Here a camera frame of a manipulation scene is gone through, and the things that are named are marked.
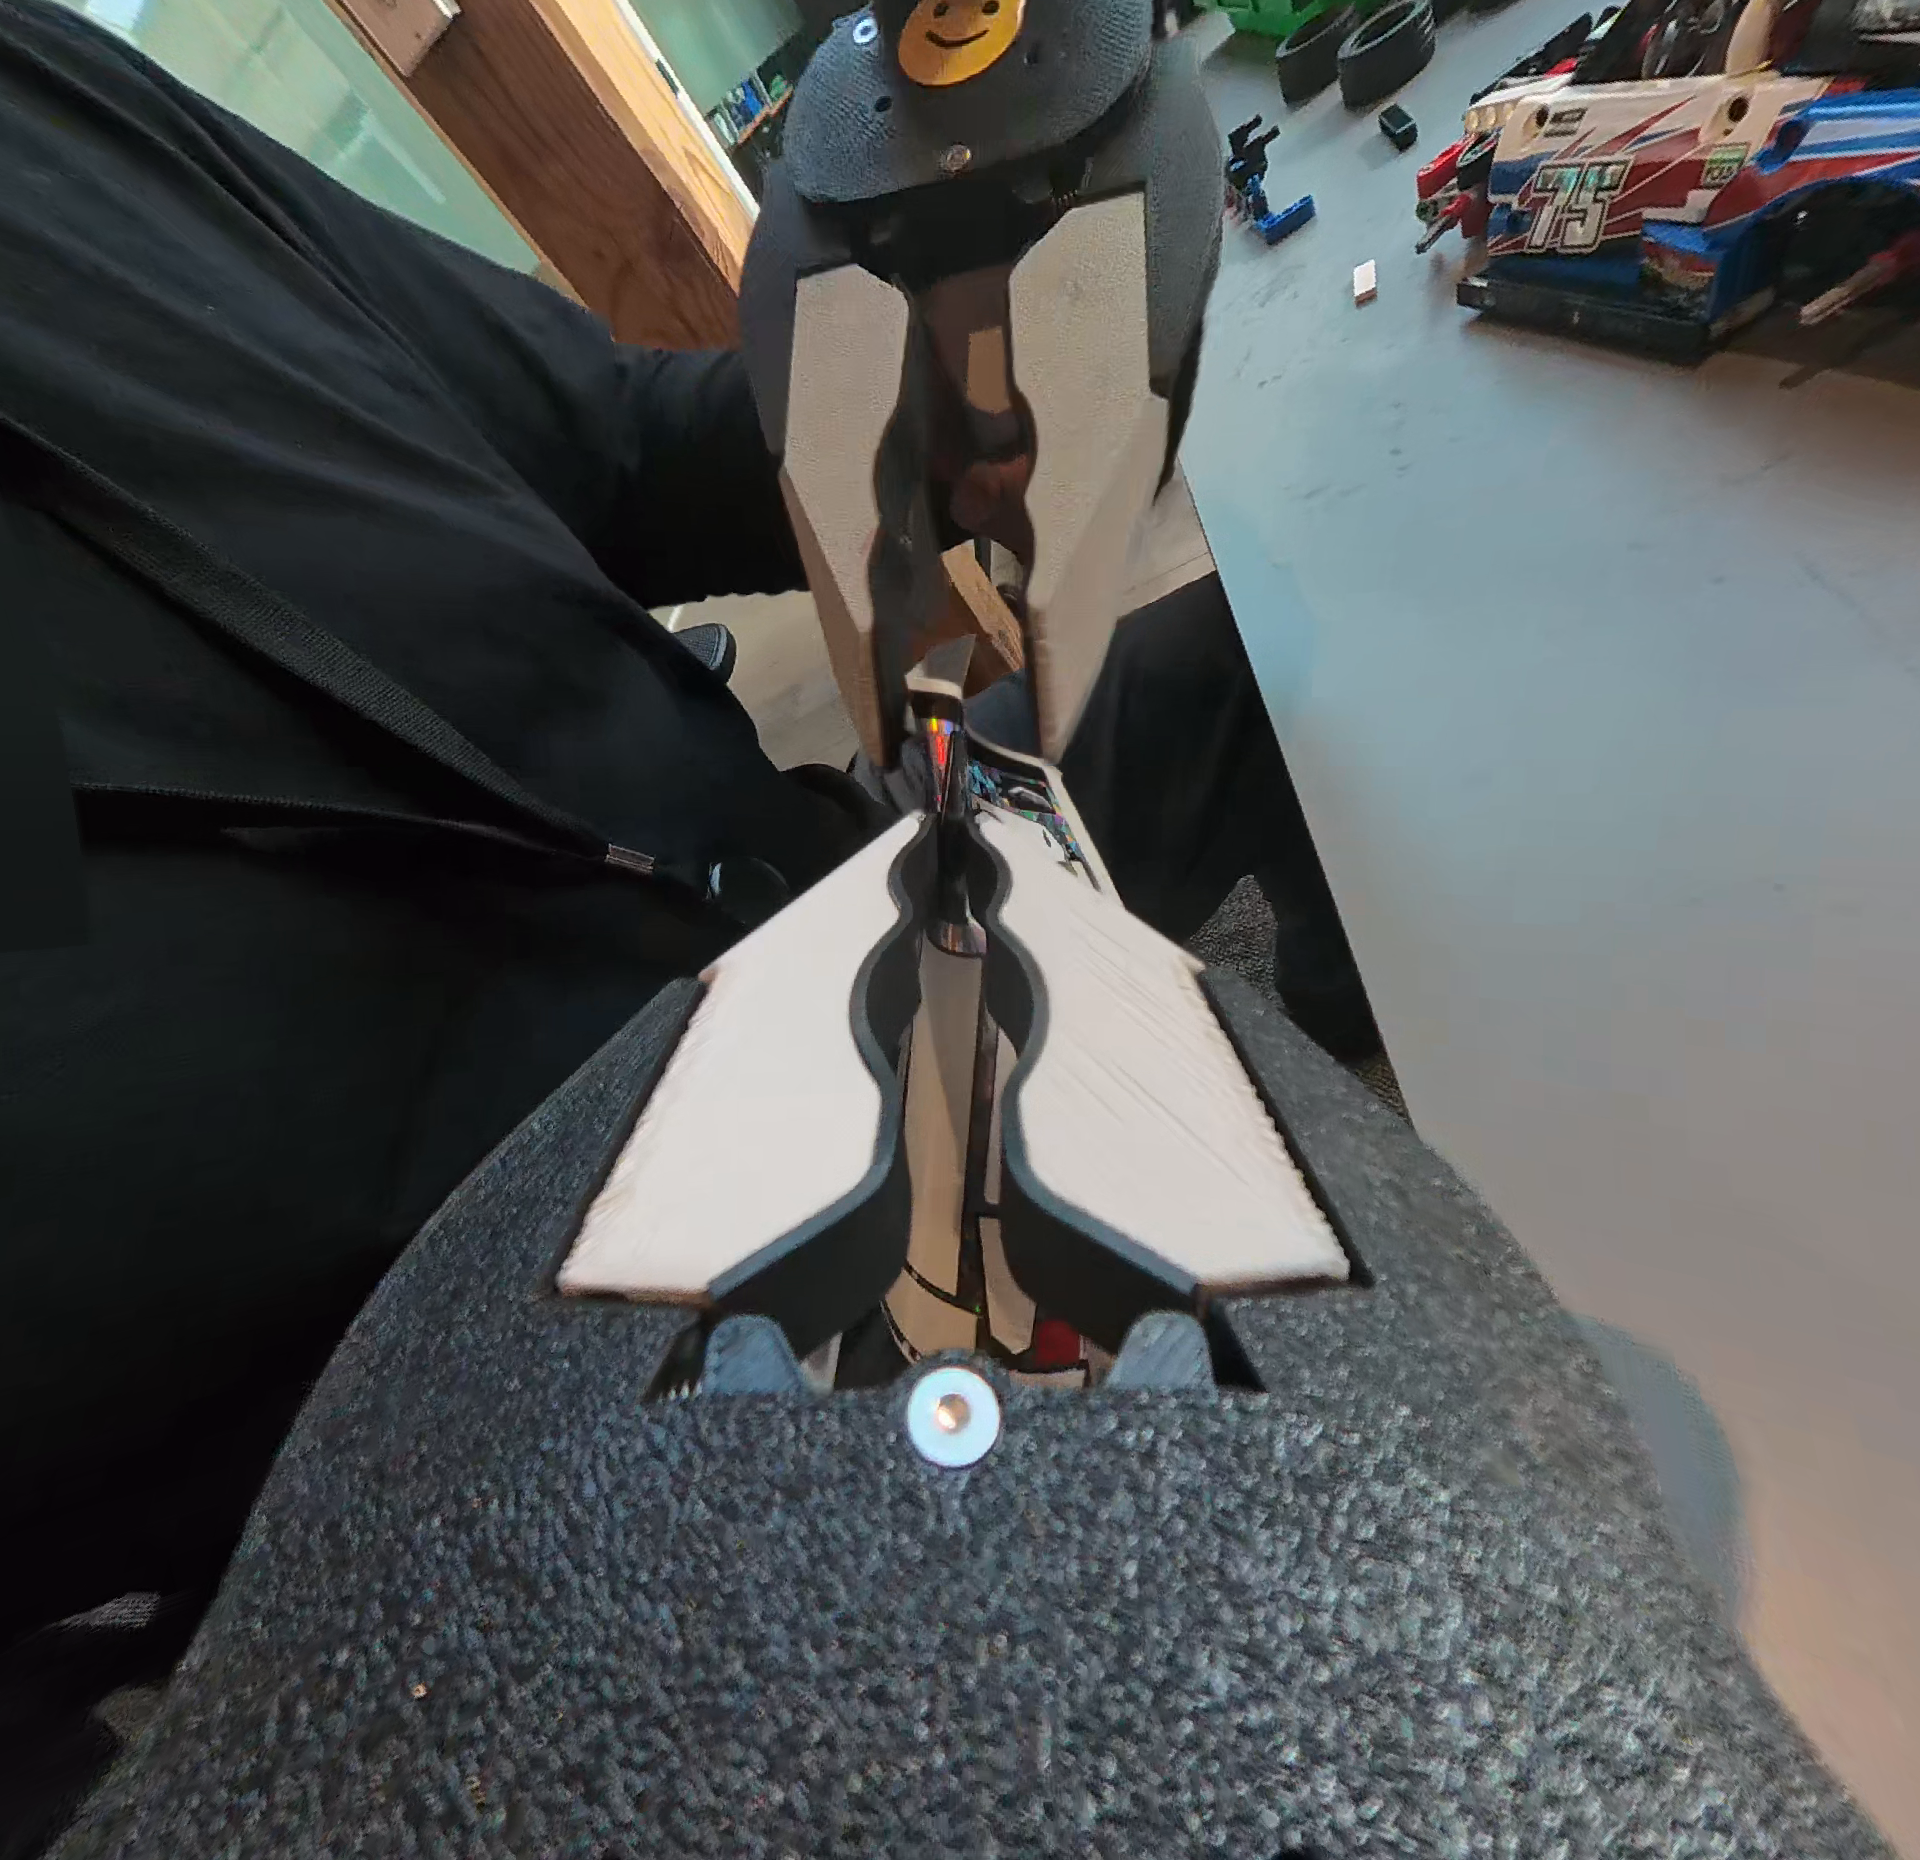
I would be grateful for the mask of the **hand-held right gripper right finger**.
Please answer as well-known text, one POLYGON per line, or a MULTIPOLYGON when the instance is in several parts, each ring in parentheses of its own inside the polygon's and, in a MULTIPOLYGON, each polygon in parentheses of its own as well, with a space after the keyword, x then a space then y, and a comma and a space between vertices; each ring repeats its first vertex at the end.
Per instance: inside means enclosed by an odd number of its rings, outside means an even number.
POLYGON ((1351 1280, 1201 963, 1018 817, 972 819, 1002 1095, 1002 1226, 1038 1304, 1208 1304, 1351 1280))

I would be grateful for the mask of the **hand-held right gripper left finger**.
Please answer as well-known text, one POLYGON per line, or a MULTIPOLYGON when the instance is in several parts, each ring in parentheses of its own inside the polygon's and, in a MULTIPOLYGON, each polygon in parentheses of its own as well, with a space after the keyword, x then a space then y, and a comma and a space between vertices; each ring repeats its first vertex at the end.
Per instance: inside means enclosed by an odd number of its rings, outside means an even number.
POLYGON ((557 1271, 650 1304, 873 1304, 906 1253, 902 1046, 932 817, 902 817, 701 976, 557 1271))

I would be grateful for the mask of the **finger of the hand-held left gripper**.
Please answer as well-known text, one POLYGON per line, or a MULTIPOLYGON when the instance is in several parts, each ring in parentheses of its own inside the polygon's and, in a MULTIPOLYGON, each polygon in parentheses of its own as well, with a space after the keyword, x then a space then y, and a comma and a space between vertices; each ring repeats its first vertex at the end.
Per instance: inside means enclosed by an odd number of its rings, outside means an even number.
POLYGON ((1098 684, 1158 484, 1140 194, 1069 210, 1009 273, 1013 381, 1029 407, 1022 593, 1038 753, 1057 762, 1098 684))
POLYGON ((895 762, 906 735, 906 646, 919 559, 906 492, 883 473, 898 422, 909 309, 860 265, 797 282, 784 500, 856 743, 895 762))

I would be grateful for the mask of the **holographic sticker sheet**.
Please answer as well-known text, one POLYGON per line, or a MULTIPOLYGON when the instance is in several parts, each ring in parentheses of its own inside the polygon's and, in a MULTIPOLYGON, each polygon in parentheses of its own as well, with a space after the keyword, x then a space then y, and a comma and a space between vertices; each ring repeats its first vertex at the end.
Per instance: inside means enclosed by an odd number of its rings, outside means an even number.
POLYGON ((827 1387, 890 1383, 922 1360, 987 1360, 1032 1391, 1090 1391, 1110 1355, 1038 1311, 1002 1243, 1002 1089, 1013 1050, 985 996, 987 938, 972 917, 964 823, 978 810, 1029 819, 1094 892, 1113 878, 1054 768, 1022 743, 971 727, 977 639, 950 639, 906 679, 906 745, 895 804, 939 825, 939 885, 919 952, 919 1008, 902 1040, 909 1228, 902 1274, 822 1355, 827 1387))

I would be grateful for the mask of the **person's left forearm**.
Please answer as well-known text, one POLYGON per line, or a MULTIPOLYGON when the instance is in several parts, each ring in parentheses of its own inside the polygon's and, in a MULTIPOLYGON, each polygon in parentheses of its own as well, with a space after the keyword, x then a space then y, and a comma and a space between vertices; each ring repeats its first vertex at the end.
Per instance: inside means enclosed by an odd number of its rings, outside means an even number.
POLYGON ((552 369, 546 501, 641 609, 777 597, 806 575, 735 352, 582 333, 552 369))

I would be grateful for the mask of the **person's left hand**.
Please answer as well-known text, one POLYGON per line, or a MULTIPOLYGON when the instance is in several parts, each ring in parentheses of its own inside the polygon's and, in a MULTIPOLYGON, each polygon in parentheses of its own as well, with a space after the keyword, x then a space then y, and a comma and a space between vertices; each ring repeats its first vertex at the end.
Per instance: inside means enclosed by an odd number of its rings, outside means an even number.
POLYGON ((1026 489, 1032 469, 1034 433, 1026 407, 985 411, 971 402, 947 402, 932 411, 932 521, 947 545, 985 539, 1029 559, 1026 489))

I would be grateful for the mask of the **wooden box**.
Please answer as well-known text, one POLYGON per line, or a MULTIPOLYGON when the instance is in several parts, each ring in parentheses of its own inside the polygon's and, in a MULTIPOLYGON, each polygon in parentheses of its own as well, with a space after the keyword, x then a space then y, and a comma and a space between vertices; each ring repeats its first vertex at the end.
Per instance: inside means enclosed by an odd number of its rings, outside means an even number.
POLYGON ((754 201, 629 0, 323 2, 619 340, 740 340, 754 201))

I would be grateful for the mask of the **person's black-clothed body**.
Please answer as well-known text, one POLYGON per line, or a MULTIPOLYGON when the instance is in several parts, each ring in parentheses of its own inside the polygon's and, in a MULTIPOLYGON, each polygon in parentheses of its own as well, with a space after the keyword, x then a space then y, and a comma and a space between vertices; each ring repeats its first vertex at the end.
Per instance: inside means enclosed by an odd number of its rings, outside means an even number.
POLYGON ((710 875, 868 841, 546 501, 585 321, 2 0, 2 667, 85 885, 2 952, 2 1858, 392 1258, 734 941, 710 875))

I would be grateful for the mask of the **toy brick race car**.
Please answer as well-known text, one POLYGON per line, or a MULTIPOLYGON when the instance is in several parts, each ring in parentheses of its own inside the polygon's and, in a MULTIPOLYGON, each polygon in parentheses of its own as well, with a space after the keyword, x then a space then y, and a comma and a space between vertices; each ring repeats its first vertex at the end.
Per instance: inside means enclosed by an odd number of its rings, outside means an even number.
POLYGON ((1468 313, 1692 360, 1773 309, 1918 304, 1918 0, 1628 0, 1419 170, 1468 313))

